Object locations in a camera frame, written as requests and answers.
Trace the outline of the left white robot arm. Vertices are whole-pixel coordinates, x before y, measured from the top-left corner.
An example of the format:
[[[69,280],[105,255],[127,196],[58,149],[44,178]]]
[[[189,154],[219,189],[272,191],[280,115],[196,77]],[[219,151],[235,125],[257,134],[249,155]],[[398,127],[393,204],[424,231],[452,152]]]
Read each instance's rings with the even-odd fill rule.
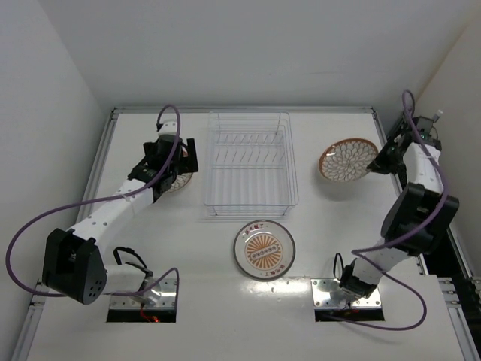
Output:
[[[105,264],[104,253],[121,229],[169,191],[182,174],[198,171],[193,138],[179,136],[179,123],[157,126],[158,137],[144,143],[144,157],[132,169],[113,199],[68,230],[47,237],[42,282],[83,305],[109,293],[136,294],[153,273],[145,265]]]

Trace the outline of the glass plate orange sunburst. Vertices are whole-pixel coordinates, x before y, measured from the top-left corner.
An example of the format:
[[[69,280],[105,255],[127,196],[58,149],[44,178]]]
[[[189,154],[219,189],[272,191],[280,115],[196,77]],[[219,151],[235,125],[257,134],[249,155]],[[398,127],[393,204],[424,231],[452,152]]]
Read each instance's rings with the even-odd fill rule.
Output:
[[[257,281],[286,275],[296,256],[295,240],[288,229],[273,220],[254,220],[234,238],[234,261],[239,270]]]

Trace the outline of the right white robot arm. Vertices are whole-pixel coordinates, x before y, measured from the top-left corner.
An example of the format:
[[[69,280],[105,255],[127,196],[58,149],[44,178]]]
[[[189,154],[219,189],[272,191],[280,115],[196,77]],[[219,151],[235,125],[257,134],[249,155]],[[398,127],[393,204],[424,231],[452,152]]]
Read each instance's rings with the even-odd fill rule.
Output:
[[[343,269],[340,289],[352,300],[367,298],[385,272],[398,263],[437,248],[458,208],[459,200],[443,197],[442,178],[432,165],[441,143],[431,136],[434,120],[414,117],[429,154],[425,154],[410,124],[402,120],[367,170],[398,176],[402,191],[387,213],[375,249],[357,256]]]

